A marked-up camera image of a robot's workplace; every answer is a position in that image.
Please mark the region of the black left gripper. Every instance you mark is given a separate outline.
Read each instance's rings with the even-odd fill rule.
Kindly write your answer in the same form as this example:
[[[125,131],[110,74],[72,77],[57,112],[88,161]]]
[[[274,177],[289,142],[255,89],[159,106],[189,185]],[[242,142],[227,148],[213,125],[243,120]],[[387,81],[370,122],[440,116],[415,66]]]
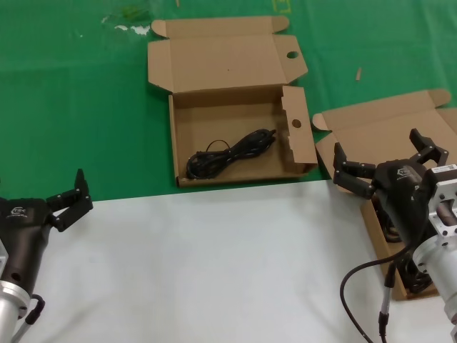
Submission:
[[[34,290],[51,226],[64,232],[94,208],[83,169],[74,188],[43,199],[1,199],[1,243],[8,254],[1,280]]]

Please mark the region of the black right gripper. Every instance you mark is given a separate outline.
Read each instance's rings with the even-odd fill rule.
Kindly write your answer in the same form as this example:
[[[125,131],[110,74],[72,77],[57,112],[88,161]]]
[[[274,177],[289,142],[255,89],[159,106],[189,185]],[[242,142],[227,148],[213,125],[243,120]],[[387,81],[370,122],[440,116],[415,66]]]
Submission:
[[[364,199],[371,199],[376,191],[383,210],[406,245],[416,240],[422,243],[435,235],[428,222],[428,202],[417,194],[416,188],[426,173],[422,164],[435,161],[437,166],[445,166],[448,158],[445,149],[417,129],[411,130],[409,139],[417,151],[410,160],[387,161],[378,166],[349,161],[339,143],[334,145],[333,159],[334,184]]]

